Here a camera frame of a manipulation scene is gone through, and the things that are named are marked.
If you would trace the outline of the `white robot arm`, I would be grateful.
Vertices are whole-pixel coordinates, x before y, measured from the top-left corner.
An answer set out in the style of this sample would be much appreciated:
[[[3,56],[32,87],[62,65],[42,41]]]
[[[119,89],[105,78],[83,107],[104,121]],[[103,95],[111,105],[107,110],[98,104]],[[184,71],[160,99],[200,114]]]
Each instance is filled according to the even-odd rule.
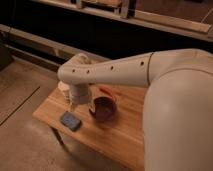
[[[90,83],[146,87],[145,171],[213,171],[213,54],[200,49],[150,52],[96,64],[77,54],[58,78],[77,104]]]

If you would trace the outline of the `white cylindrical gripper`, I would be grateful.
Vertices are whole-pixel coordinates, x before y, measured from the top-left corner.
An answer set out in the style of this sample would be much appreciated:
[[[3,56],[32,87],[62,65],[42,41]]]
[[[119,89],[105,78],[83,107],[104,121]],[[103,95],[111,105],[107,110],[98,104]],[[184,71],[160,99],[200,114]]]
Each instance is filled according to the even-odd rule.
[[[91,101],[91,91],[88,84],[69,86],[69,98],[74,104],[87,104]]]

